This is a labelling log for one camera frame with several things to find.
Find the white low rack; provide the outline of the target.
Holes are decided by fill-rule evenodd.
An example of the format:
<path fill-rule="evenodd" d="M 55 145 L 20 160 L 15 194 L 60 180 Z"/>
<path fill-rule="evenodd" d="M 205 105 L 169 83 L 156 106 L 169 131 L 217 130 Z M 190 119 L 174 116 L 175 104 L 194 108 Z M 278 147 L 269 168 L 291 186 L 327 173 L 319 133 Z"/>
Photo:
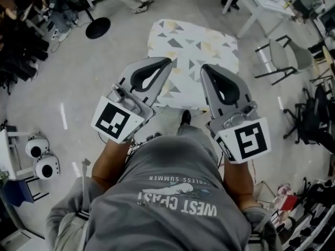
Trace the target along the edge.
<path fill-rule="evenodd" d="M 283 251 L 321 251 L 335 232 L 335 204 L 299 204 L 277 227 Z"/>

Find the red box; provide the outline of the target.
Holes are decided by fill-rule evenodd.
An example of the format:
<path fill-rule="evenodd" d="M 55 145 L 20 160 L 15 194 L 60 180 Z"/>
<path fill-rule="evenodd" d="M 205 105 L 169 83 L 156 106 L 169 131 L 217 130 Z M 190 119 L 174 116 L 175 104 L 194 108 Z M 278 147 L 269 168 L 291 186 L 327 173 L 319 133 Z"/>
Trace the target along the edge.
<path fill-rule="evenodd" d="M 281 211 L 291 211 L 295 206 L 298 197 L 296 195 L 285 195 L 280 206 Z"/>

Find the black pedestal fan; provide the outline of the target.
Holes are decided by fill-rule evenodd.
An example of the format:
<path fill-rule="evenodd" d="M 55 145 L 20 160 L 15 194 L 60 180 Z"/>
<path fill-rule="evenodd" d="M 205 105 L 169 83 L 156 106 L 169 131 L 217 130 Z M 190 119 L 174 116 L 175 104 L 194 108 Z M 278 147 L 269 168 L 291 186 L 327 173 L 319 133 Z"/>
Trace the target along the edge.
<path fill-rule="evenodd" d="M 90 24 L 85 30 L 85 35 L 88 39 L 94 40 L 102 37 L 110 29 L 110 20 L 106 17 L 100 17 L 94 19 L 91 11 L 93 8 L 90 8 L 86 0 L 79 0 L 81 6 L 84 8 L 88 18 L 90 19 Z"/>

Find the white triangle-patterned cloth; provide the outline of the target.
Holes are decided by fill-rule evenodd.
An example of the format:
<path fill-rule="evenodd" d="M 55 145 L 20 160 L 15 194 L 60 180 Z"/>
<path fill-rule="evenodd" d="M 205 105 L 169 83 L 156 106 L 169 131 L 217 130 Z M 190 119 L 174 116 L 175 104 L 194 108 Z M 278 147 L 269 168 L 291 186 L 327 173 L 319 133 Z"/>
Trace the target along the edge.
<path fill-rule="evenodd" d="M 149 57 L 172 61 L 169 74 L 154 105 L 207 111 L 200 69 L 203 64 L 239 71 L 237 40 L 225 33 L 189 22 L 161 19 L 152 25 Z"/>

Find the person's grey trouser leg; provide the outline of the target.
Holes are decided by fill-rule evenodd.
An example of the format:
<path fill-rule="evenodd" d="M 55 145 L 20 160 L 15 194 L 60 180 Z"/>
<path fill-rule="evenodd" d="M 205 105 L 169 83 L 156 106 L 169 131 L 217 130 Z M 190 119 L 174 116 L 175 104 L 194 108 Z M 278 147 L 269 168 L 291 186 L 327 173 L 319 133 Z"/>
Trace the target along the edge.
<path fill-rule="evenodd" d="M 176 135 L 183 136 L 200 144 L 207 151 L 207 153 L 213 159 L 214 164 L 217 166 L 218 156 L 210 141 L 210 138 L 205 134 L 205 132 L 202 129 L 184 123 L 180 125 Z"/>

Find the white desk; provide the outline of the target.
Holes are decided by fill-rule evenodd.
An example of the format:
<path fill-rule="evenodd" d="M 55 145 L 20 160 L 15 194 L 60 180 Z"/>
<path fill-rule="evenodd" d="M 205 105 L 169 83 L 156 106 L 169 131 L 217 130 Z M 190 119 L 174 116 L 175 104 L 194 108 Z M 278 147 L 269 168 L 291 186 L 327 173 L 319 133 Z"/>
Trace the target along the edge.
<path fill-rule="evenodd" d="M 22 136 L 30 136 L 29 132 L 7 132 L 6 129 L 0 131 L 0 171 L 8 172 L 8 178 L 17 180 L 19 177 L 27 173 L 33 173 L 33 167 L 16 170 L 14 168 L 14 159 L 12 158 L 10 149 L 13 149 L 16 144 L 9 144 L 9 138 Z"/>

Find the person's grey printed t-shirt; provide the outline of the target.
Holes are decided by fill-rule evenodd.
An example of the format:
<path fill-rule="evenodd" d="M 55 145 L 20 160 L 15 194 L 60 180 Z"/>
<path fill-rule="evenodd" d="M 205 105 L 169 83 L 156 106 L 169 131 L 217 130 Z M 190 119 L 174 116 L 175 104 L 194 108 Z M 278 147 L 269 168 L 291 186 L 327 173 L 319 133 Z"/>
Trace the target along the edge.
<path fill-rule="evenodd" d="M 50 251 L 282 251 L 269 213 L 240 211 L 207 151 L 183 136 L 159 136 L 125 161 L 104 190 L 75 180 L 50 211 Z"/>

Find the blue stool black legs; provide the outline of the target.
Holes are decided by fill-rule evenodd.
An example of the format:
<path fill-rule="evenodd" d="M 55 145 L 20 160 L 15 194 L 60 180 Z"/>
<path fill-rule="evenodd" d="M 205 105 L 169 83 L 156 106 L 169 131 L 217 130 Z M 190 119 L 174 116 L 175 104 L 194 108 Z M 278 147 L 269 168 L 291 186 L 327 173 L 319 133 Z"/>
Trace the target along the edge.
<path fill-rule="evenodd" d="M 12 206 L 20 207 L 23 202 L 35 203 L 36 201 L 46 197 L 49 193 L 32 194 L 29 183 L 39 180 L 40 178 L 26 178 L 21 180 L 7 180 L 2 186 L 4 197 Z"/>

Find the pink patterned bag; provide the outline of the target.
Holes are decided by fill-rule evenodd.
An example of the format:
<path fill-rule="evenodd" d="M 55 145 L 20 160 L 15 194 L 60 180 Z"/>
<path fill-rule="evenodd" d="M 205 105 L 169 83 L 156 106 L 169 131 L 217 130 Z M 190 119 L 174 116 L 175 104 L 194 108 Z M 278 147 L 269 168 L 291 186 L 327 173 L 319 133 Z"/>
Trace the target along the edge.
<path fill-rule="evenodd" d="M 281 202 L 285 195 L 295 195 L 289 183 L 279 186 L 277 196 L 272 201 L 275 210 L 280 211 Z"/>

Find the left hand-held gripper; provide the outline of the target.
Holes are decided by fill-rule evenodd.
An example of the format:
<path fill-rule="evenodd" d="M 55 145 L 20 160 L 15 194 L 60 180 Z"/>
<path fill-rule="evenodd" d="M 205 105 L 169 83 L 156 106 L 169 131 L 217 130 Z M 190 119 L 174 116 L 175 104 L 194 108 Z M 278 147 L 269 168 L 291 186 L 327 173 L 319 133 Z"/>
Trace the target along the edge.
<path fill-rule="evenodd" d="M 128 65 L 108 96 L 100 98 L 91 127 L 115 143 L 129 141 L 155 115 L 151 106 L 171 70 L 172 60 L 166 57 Z"/>

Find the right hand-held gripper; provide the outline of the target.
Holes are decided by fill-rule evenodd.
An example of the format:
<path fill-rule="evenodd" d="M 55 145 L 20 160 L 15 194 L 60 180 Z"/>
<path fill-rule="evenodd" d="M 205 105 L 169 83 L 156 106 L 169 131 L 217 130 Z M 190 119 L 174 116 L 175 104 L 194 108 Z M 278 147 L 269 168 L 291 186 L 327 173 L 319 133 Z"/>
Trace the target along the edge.
<path fill-rule="evenodd" d="M 212 120 L 207 128 L 224 156 L 242 164 L 271 151 L 267 119 L 243 79 L 219 65 L 204 64 L 200 79 Z"/>

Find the white side table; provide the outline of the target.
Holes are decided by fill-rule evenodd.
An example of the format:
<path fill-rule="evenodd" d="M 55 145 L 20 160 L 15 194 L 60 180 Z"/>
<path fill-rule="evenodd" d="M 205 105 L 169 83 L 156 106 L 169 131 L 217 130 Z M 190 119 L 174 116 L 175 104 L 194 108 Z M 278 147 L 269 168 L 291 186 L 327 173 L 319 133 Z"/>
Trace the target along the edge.
<path fill-rule="evenodd" d="M 264 13 L 275 13 L 280 14 L 281 19 L 274 25 L 274 27 L 265 32 L 265 36 L 268 37 L 271 35 L 282 23 L 289 20 L 290 17 L 293 17 L 295 14 L 293 10 L 287 6 L 285 7 L 284 0 L 240 0 L 244 3 L 245 6 L 248 6 L 249 11 L 251 12 L 250 18 L 243 25 L 240 31 L 237 33 L 236 37 L 241 39 L 244 34 L 251 28 L 251 26 L 263 16 Z M 225 15 L 228 12 L 228 9 L 231 7 L 232 0 L 228 0 L 222 9 L 221 14 Z"/>

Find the light wooden chair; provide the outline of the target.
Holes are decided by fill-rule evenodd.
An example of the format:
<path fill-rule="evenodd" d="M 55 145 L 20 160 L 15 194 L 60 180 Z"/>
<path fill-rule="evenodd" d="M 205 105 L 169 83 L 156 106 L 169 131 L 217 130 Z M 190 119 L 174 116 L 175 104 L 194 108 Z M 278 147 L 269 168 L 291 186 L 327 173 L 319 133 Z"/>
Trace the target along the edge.
<path fill-rule="evenodd" d="M 326 47 L 322 47 L 323 58 L 317 58 L 313 60 L 314 73 L 317 75 L 316 78 L 310 80 L 312 84 L 317 84 L 319 81 L 323 81 L 326 84 L 328 81 L 335 80 L 335 60 L 330 54 Z M 321 73 L 319 66 L 326 63 L 326 70 Z"/>

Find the grey chair black frame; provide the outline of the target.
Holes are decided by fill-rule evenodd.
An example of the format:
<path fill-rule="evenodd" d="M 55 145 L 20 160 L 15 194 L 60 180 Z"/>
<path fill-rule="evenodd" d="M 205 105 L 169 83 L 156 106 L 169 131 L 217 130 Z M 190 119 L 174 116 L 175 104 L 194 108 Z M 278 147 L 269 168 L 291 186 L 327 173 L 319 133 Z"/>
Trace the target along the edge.
<path fill-rule="evenodd" d="M 308 49 L 296 44 L 289 36 L 269 39 L 269 42 L 255 50 L 263 65 L 272 64 L 273 71 L 255 76 L 263 78 L 282 73 L 283 76 L 273 82 L 274 86 L 292 75 L 300 74 L 313 66 L 314 58 Z"/>

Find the person's left forearm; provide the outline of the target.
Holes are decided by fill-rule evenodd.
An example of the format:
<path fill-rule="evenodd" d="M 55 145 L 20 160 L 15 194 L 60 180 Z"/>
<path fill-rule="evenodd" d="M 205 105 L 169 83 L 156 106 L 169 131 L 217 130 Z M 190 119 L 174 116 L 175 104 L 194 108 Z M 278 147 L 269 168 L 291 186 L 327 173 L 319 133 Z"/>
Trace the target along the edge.
<path fill-rule="evenodd" d="M 131 140 L 118 144 L 108 140 L 92 169 L 92 179 L 105 191 L 114 186 L 125 169 Z"/>

